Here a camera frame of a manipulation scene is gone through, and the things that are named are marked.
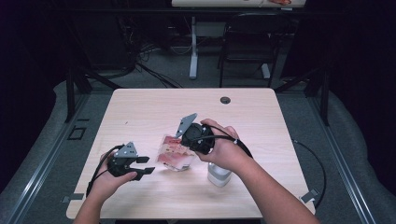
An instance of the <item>power cord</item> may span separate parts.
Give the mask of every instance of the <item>power cord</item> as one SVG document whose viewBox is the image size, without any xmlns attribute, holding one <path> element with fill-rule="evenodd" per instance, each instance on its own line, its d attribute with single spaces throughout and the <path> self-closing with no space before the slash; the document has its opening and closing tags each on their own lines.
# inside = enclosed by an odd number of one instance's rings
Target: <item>power cord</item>
<svg viewBox="0 0 396 224">
<path fill-rule="evenodd" d="M 300 145 L 301 147 L 305 148 L 306 150 L 308 150 L 315 157 L 315 159 L 318 161 L 318 163 L 320 165 L 320 168 L 321 168 L 322 173 L 323 173 L 323 190 L 322 190 L 322 192 L 320 194 L 318 202 L 315 204 L 315 208 L 318 208 L 320 206 L 320 203 L 321 203 L 321 201 L 323 199 L 323 196 L 324 196 L 324 194 L 326 192 L 326 187 L 327 187 L 327 176 L 326 176 L 326 171 L 324 169 L 324 165 L 321 162 L 321 160 L 319 159 L 319 157 L 317 156 L 317 154 L 311 148 L 309 148 L 305 144 L 303 144 L 303 143 L 301 143 L 301 142 L 299 142 L 299 141 L 297 141 L 295 139 L 291 139 L 291 141 L 293 143 L 297 144 L 297 145 Z"/>
</svg>

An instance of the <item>snack bag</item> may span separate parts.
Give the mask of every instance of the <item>snack bag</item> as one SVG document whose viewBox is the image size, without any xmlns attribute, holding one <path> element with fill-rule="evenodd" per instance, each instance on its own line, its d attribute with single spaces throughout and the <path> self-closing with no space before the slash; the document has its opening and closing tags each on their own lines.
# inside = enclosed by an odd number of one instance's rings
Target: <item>snack bag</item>
<svg viewBox="0 0 396 224">
<path fill-rule="evenodd" d="M 188 147 L 183 147 L 181 139 L 165 135 L 158 151 L 158 162 L 162 162 L 168 169 L 184 171 L 190 167 L 195 153 Z"/>
</svg>

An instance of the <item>metal rail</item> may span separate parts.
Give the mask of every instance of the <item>metal rail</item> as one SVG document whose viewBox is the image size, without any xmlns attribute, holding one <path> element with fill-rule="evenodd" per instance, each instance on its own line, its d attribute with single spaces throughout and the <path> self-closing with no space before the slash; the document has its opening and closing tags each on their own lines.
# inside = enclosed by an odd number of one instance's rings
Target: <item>metal rail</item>
<svg viewBox="0 0 396 224">
<path fill-rule="evenodd" d="M 82 94 L 77 103 L 77 113 L 71 119 L 70 122 L 65 123 L 62 127 L 59 135 L 57 136 L 52 149 L 49 151 L 48 155 L 43 158 L 43 160 L 38 165 L 35 173 L 32 175 L 29 183 L 26 185 L 21 197 L 18 199 L 7 223 L 22 223 L 26 213 L 28 212 L 30 206 L 35 200 L 35 196 L 40 191 L 40 188 L 44 184 L 46 177 L 50 173 L 50 169 L 55 163 L 58 155 L 61 152 L 62 142 L 67 138 L 67 134 L 72 131 L 74 123 L 77 121 L 79 112 L 82 110 L 83 106 L 87 103 L 89 95 Z"/>
<path fill-rule="evenodd" d="M 359 217 L 361 218 L 361 223 L 367 224 L 375 224 L 375 218 L 373 217 L 368 204 L 366 203 L 364 196 L 361 193 L 361 189 L 358 183 L 355 181 L 353 174 L 351 173 L 347 162 L 344 158 L 343 153 L 341 152 L 340 147 L 337 144 L 337 141 L 332 134 L 332 129 L 330 126 L 326 126 L 323 120 L 320 117 L 318 112 L 318 102 L 314 97 L 308 98 L 308 102 L 311 105 L 312 110 L 314 111 L 315 117 L 320 124 L 323 132 L 326 134 L 326 137 L 329 141 L 329 144 L 332 149 L 332 156 L 334 159 L 334 163 L 338 169 L 338 172 L 341 178 L 344 181 L 346 186 L 346 190 L 349 193 L 349 196 L 355 205 L 356 211 L 358 212 Z"/>
</svg>

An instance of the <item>black cable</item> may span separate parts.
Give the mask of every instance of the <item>black cable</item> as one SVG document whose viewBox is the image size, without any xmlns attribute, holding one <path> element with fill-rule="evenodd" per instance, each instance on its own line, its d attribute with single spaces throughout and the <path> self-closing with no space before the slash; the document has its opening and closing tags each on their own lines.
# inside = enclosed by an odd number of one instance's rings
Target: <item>black cable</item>
<svg viewBox="0 0 396 224">
<path fill-rule="evenodd" d="M 211 138 L 215 138 L 215 139 L 216 139 L 216 138 L 227 139 L 227 140 L 230 140 L 230 141 L 234 142 L 234 143 L 235 143 L 236 145 L 238 145 L 239 147 L 241 147 L 242 150 L 244 150 L 245 153 L 246 153 L 250 158 L 253 158 L 253 155 L 251 155 L 250 150 L 248 149 L 248 147 L 247 147 L 241 140 L 239 140 L 239 139 L 237 139 L 237 138 L 234 138 L 234 137 L 230 136 L 228 133 L 224 132 L 222 129 L 220 129 L 220 128 L 218 128 L 218 127 L 211 126 L 211 125 L 207 125 L 207 124 L 206 124 L 205 126 L 206 126 L 206 127 L 209 127 L 209 128 L 214 128 L 214 129 L 216 129 L 216 130 L 219 130 L 220 132 L 222 132 L 222 133 L 224 133 L 224 134 L 226 134 L 226 135 L 208 135 L 208 136 L 201 136 L 201 137 L 198 137 L 198 138 L 194 138 L 194 139 L 192 139 L 191 141 L 197 142 L 197 141 L 200 141 L 200 140 L 211 139 Z"/>
<path fill-rule="evenodd" d="M 151 69 L 147 68 L 142 63 L 136 63 L 136 65 L 139 65 L 139 67 L 141 67 L 143 70 L 148 72 L 153 77 L 158 78 L 165 87 L 167 87 L 166 85 L 168 85 L 168 86 L 170 86 L 172 88 L 183 88 L 179 83 L 177 83 L 172 78 L 170 78 L 170 77 L 168 77 L 168 76 L 166 76 L 164 74 L 160 74 L 160 73 L 154 72 Z"/>
<path fill-rule="evenodd" d="M 112 151 L 114 151 L 115 149 L 120 149 L 120 148 L 122 148 L 122 147 L 124 147 L 124 145 L 116 146 L 116 147 L 111 148 L 111 149 L 103 156 L 103 158 L 99 161 L 99 164 L 98 164 L 98 166 L 96 167 L 95 172 L 93 173 L 92 179 L 91 179 L 90 183 L 88 183 L 87 192 L 86 192 L 86 194 L 87 194 L 86 197 L 88 197 L 88 195 L 89 195 L 90 192 L 91 192 L 91 189 L 92 189 L 92 186 L 93 186 L 93 182 L 94 182 L 100 175 L 102 175 L 103 173 L 105 173 L 105 172 L 107 172 L 107 171 L 109 171 L 109 170 L 111 170 L 111 169 L 114 168 L 114 167 L 110 167 L 109 169 L 106 169 L 106 170 L 103 171 L 102 173 L 98 174 L 100 168 L 102 167 L 103 162 L 105 162 L 105 160 L 107 159 L 108 155 L 110 155 L 110 153 L 111 153 Z"/>
<path fill-rule="evenodd" d="M 319 157 L 317 156 L 317 154 L 315 154 L 315 152 L 311 148 L 309 148 L 308 146 L 304 145 L 303 143 L 301 143 L 301 142 L 299 142 L 299 141 L 297 141 L 295 139 L 291 139 L 291 141 L 293 143 L 295 143 L 295 144 L 298 144 L 298 145 L 302 146 L 306 150 L 308 150 L 317 159 L 317 161 L 318 161 L 318 163 L 320 165 L 320 168 L 321 168 L 322 173 L 323 173 L 323 190 L 322 190 L 322 192 L 320 194 L 318 202 L 315 204 L 315 208 L 318 208 L 320 206 L 320 203 L 321 203 L 321 201 L 323 199 L 323 196 L 324 196 L 324 194 L 326 192 L 326 188 L 327 188 L 327 176 L 326 176 L 326 171 L 324 169 L 324 165 L 321 162 L 321 160 L 319 159 Z"/>
</svg>

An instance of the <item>black curtain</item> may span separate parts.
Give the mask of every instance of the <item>black curtain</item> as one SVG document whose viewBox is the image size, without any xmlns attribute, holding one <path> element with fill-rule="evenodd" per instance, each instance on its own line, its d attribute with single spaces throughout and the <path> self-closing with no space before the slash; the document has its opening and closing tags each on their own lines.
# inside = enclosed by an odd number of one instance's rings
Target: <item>black curtain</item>
<svg viewBox="0 0 396 224">
<path fill-rule="evenodd" d="M 379 181 L 396 195 L 395 3 L 313 0 L 306 6 L 344 10 L 347 16 L 340 21 L 302 20 L 282 77 L 328 66 L 331 91 L 360 126 Z"/>
<path fill-rule="evenodd" d="M 0 190 L 50 117 L 53 88 L 65 80 L 72 58 L 64 29 L 43 8 L 27 0 L 0 3 Z"/>
</svg>

